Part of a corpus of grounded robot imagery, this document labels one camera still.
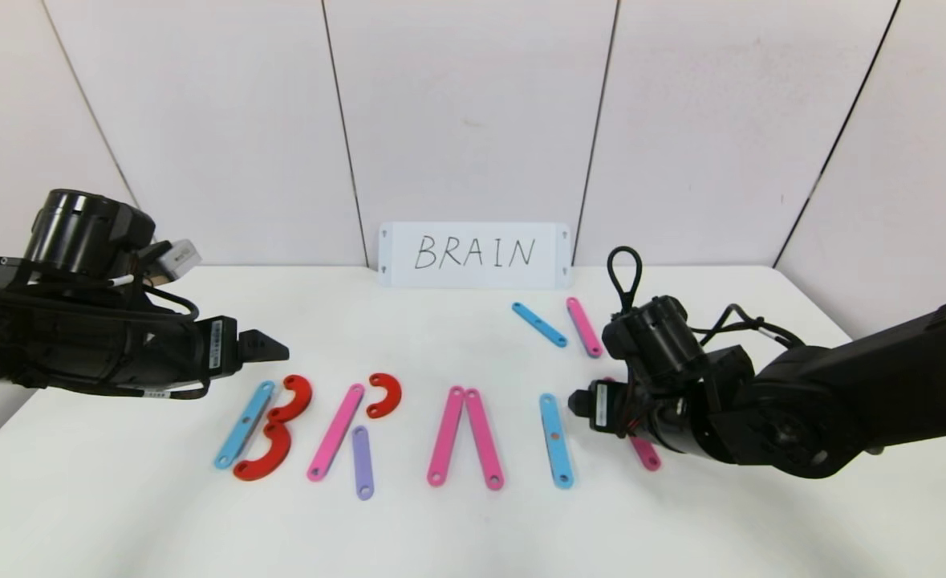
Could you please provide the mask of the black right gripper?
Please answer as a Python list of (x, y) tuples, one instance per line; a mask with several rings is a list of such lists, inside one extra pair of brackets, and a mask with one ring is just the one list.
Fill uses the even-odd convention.
[[(655, 409), (653, 387), (645, 378), (629, 383), (596, 380), (589, 390), (576, 390), (567, 399), (576, 417), (589, 417), (591, 430), (619, 438), (655, 439), (650, 417)], [(591, 409), (591, 394), (594, 407)]]

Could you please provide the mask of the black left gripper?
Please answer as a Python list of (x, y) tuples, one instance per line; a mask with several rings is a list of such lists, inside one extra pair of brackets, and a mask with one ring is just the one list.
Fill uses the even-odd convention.
[(172, 390), (230, 376), (239, 363), (290, 359), (289, 348), (252, 329), (238, 333), (228, 317), (147, 325), (132, 345), (129, 362), (120, 367), (120, 387)]

